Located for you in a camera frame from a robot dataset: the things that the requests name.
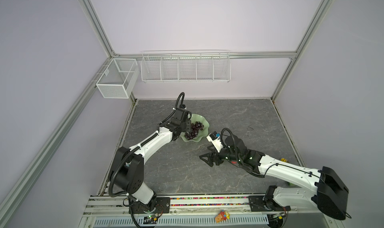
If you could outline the dark purple grape bunch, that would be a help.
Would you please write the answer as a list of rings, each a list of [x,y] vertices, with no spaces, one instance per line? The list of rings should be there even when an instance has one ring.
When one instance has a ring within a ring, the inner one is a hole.
[[[203,131],[204,125],[201,122],[195,122],[191,124],[191,129],[189,132],[185,133],[185,138],[187,140],[192,140],[197,138],[200,131]]]

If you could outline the green wavy fruit bowl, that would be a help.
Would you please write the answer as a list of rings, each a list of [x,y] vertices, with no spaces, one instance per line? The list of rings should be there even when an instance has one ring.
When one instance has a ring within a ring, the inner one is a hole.
[[[184,142],[200,142],[208,136],[210,124],[205,117],[192,114],[191,129],[189,132],[182,132],[180,137]]]

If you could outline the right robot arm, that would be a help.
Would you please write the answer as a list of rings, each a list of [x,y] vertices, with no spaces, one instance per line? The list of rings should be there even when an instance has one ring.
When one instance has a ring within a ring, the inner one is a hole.
[[[248,149],[244,141],[228,128],[221,133],[211,133],[207,139],[211,142],[209,152],[199,158],[210,167],[228,162],[254,177],[271,176],[299,187],[292,194],[283,192],[277,186],[269,186],[264,203],[270,210],[314,206],[335,220],[343,221],[351,217],[347,212],[349,189],[333,169],[300,167]]]

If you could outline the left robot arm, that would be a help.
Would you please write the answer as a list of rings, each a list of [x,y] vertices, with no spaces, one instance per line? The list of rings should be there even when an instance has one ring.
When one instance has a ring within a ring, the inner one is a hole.
[[[172,113],[153,134],[130,148],[118,148],[109,173],[111,198],[126,195],[148,210],[155,208],[157,195],[144,182],[144,166],[160,148],[190,131],[192,113],[186,109],[184,98],[185,93],[180,93]]]

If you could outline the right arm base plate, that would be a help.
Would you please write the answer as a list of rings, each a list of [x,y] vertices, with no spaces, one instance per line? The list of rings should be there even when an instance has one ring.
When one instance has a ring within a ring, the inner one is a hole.
[[[273,199],[264,200],[264,196],[248,196],[249,206],[252,212],[289,212],[290,206],[283,207]]]

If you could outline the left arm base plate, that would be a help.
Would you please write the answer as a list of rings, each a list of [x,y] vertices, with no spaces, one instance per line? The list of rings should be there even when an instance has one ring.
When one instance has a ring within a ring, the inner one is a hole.
[[[170,197],[155,197],[148,204],[139,201],[129,201],[129,207],[132,208],[134,214],[168,214],[171,208]]]

